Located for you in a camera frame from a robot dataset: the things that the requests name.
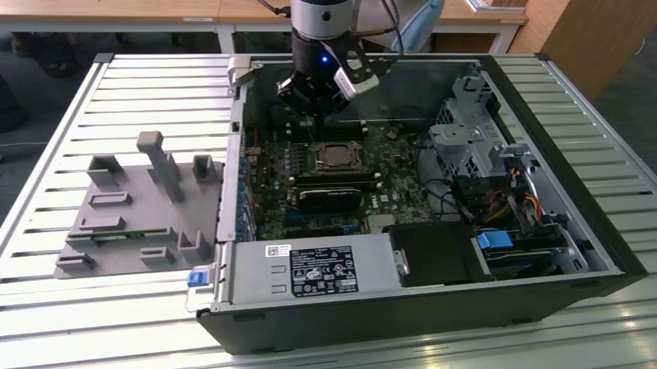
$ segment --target white label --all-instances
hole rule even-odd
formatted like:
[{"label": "white label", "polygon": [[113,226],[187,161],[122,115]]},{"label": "white label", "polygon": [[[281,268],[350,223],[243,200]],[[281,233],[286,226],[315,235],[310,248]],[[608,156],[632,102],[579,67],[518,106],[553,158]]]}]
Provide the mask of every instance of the white label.
[{"label": "white label", "polygon": [[186,22],[213,22],[213,18],[185,17]]},{"label": "white label", "polygon": [[356,279],[344,279],[342,281],[337,281],[336,283],[338,284],[338,282],[341,286],[354,286],[357,284]]},{"label": "white label", "polygon": [[265,248],[265,256],[271,258],[274,256],[290,256],[291,246],[289,244],[270,244]]}]

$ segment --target blue latch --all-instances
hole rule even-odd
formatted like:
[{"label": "blue latch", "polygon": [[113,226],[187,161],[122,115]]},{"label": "blue latch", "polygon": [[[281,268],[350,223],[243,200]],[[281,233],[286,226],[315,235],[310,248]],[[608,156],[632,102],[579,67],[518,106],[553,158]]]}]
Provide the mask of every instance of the blue latch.
[{"label": "blue latch", "polygon": [[191,271],[187,276],[187,287],[205,287],[210,285],[210,271]]},{"label": "blue latch", "polygon": [[480,248],[512,248],[513,242],[506,231],[488,231],[477,236]]}]

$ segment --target circuit board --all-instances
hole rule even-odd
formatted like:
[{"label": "circuit board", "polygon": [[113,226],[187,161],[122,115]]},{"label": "circuit board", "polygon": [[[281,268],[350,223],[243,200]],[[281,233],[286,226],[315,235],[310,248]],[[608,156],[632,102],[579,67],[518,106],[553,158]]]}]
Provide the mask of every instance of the circuit board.
[{"label": "circuit board", "polygon": [[[293,143],[273,133],[261,147],[247,150],[258,240],[369,234],[381,232],[385,225],[433,219],[413,165],[418,135],[392,134],[390,128],[388,123],[370,124],[369,133],[358,142]],[[349,156],[348,148],[357,154]],[[319,158],[341,164],[329,164]],[[301,214],[295,206],[299,189],[291,178],[321,169],[376,173],[376,189],[362,192],[354,211]]]}]

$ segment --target motherboard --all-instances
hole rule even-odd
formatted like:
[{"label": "motherboard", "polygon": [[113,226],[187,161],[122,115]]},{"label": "motherboard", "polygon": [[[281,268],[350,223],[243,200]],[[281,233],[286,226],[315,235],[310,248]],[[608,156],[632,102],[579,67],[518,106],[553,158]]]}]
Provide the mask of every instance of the motherboard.
[{"label": "motherboard", "polygon": [[298,125],[246,149],[258,240],[380,233],[432,221],[414,165],[420,134],[396,122],[349,125],[350,133],[333,137],[350,140],[319,141],[326,133],[314,137]]}]

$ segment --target gray 3d printed holder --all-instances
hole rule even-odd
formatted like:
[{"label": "gray 3d printed holder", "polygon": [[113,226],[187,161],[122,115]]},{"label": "gray 3d printed holder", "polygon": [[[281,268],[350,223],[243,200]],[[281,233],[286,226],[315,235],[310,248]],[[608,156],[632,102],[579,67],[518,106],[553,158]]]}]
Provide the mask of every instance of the gray 3d printed holder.
[{"label": "gray 3d printed holder", "polygon": [[137,141],[153,166],[122,167],[114,156],[91,160],[92,183],[58,258],[56,278],[211,263],[223,165],[210,155],[177,165],[162,141],[158,131],[142,132]]}]

